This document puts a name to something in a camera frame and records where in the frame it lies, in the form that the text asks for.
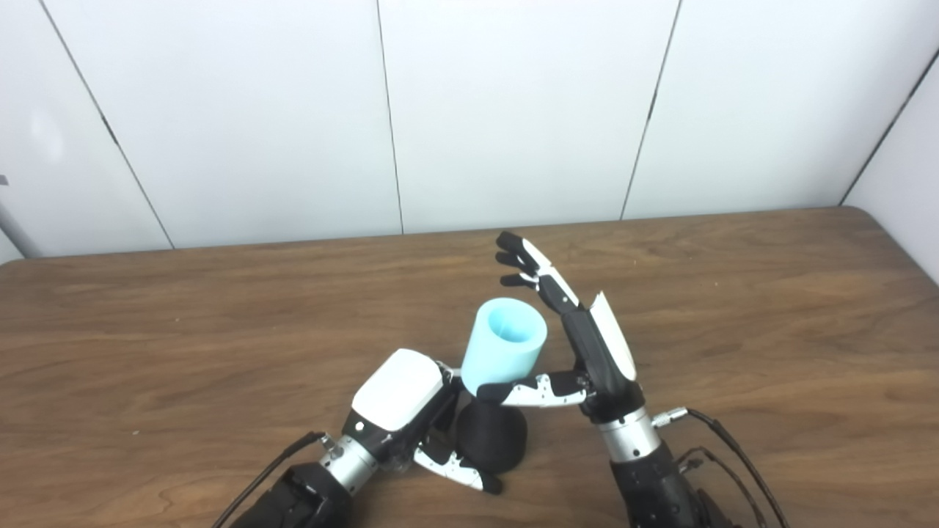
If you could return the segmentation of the white and black left hand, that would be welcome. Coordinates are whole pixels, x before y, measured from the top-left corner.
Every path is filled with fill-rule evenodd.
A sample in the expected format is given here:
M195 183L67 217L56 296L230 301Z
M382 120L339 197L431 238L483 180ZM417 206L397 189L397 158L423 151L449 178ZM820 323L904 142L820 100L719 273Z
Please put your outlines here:
M484 494L501 494L499 478L432 435L448 427L462 390L458 369L422 352L392 352L352 398L339 454L326 459L326 470L351 495L377 471L402 472L413 463Z

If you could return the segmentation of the white and black right hand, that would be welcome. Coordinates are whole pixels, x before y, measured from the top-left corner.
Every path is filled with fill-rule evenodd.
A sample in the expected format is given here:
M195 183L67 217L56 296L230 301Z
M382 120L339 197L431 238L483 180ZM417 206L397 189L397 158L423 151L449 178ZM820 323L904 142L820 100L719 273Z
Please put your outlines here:
M486 382L476 398L500 406L550 408L580 406L594 424L616 422L643 408L637 368L604 292L584 304L561 273L533 243L513 232L496 238L497 262L517 268L503 275L506 287L524 285L559 315L574 355L569 370L526 375L506 382Z

